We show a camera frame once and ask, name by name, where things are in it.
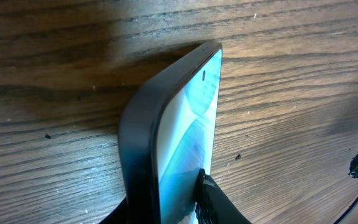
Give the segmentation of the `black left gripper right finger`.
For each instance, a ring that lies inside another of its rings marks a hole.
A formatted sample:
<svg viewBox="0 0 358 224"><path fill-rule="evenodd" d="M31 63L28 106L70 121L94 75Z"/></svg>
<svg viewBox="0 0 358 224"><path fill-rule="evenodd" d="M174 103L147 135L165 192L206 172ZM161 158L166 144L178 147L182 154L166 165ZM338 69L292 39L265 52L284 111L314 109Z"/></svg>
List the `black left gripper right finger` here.
<svg viewBox="0 0 358 224"><path fill-rule="evenodd" d="M251 224L204 169L197 176L194 197L199 224Z"/></svg>

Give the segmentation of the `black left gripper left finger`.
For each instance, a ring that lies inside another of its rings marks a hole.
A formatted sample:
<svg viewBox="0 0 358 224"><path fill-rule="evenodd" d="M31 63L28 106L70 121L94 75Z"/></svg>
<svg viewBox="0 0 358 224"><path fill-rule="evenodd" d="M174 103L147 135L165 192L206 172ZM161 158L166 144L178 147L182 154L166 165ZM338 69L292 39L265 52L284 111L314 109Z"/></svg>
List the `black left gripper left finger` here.
<svg viewBox="0 0 358 224"><path fill-rule="evenodd" d="M127 221L127 200L124 198L121 203L99 224L126 224Z"/></svg>

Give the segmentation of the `Galaxy S24 smartphone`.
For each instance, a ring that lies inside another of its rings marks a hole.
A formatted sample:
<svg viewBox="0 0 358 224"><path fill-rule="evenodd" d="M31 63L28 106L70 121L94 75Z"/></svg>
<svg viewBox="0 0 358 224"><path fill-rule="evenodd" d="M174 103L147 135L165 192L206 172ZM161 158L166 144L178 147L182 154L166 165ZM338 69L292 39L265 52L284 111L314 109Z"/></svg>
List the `Galaxy S24 smartphone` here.
<svg viewBox="0 0 358 224"><path fill-rule="evenodd" d="M222 45L204 43L128 102L118 144L131 223L194 222L197 177L211 170L222 64Z"/></svg>

